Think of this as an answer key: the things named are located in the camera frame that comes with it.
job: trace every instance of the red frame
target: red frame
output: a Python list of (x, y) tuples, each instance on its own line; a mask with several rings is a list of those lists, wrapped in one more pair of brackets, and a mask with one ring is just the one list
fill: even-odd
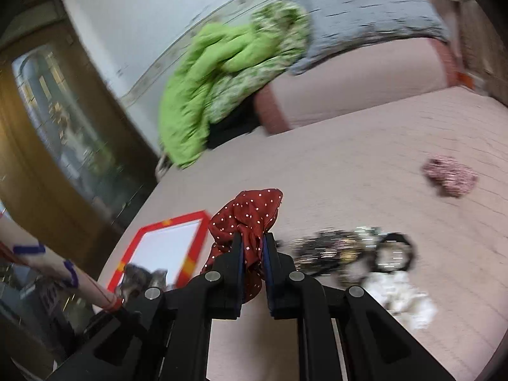
[(203, 244), (206, 238), (206, 232), (208, 230), (208, 224), (210, 223), (210, 217), (205, 211), (187, 213), (186, 215), (178, 216), (172, 219), (166, 219), (161, 222), (157, 222), (155, 224), (143, 226), (138, 230), (138, 233), (134, 236), (134, 239), (131, 241), (129, 246), (124, 252), (118, 267), (116, 268), (111, 280), (108, 284), (108, 290), (114, 292), (116, 286), (120, 283), (120, 278), (124, 273), (124, 267), (129, 263), (134, 251), (139, 245), (141, 238), (147, 232), (156, 231), (157, 229), (162, 229), (163, 227), (175, 226), (178, 224), (185, 224), (186, 222), (191, 222), (193, 220), (201, 220), (200, 225), (197, 228), (196, 235), (194, 236), (194, 240), (190, 245), (189, 251), (187, 252), (187, 257), (180, 269), (180, 273), (178, 278), (176, 279), (176, 287), (181, 288), (190, 281), (192, 274), (194, 273), (194, 269), (196, 267), (197, 258), (203, 248)]

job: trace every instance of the bed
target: bed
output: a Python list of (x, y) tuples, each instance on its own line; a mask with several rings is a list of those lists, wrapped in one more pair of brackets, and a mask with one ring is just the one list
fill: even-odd
[[(244, 189), (284, 192), (272, 232), (290, 241), (324, 227), (379, 225), (407, 233), (418, 257), (412, 283), (438, 314), (413, 335), (458, 381), (472, 381), (508, 328), (508, 110), (462, 87), (355, 111), (275, 136), (263, 128), (169, 169), (128, 227), (100, 277), (107, 284), (136, 231), (177, 215), (213, 215)], [(441, 197), (420, 167), (453, 154), (479, 173), (462, 198)], [(206, 261), (208, 236), (197, 262)], [(334, 284), (324, 277), (325, 284)], [(264, 294), (240, 319), (213, 322), (210, 380), (298, 378), (296, 323), (275, 322)]]

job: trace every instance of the black cloth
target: black cloth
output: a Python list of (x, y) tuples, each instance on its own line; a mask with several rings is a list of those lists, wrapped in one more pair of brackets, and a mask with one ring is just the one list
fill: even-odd
[(248, 96), (219, 123), (210, 124), (206, 141), (208, 149), (215, 149), (232, 138), (250, 133), (261, 124), (254, 110), (254, 95)]

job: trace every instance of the blue tape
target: blue tape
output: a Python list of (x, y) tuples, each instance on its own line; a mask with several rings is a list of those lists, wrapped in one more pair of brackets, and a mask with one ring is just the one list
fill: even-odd
[(78, 275), (76, 274), (76, 271), (74, 270), (74, 265), (71, 261), (66, 259), (63, 261), (64, 266), (67, 268), (67, 270), (70, 272), (70, 281), (64, 280), (63, 283), (69, 287), (69, 288), (77, 288), (79, 285)]
[(32, 246), (15, 245), (12, 248), (12, 253), (15, 255), (38, 255), (46, 253), (46, 247), (40, 242), (39, 245)]

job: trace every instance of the pink scrunchie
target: pink scrunchie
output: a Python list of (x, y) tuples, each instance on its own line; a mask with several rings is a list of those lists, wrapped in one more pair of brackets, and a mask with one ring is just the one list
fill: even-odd
[(458, 163), (450, 156), (432, 156), (422, 167), (423, 173), (441, 184), (453, 197), (471, 192), (478, 182), (478, 174), (469, 166)]

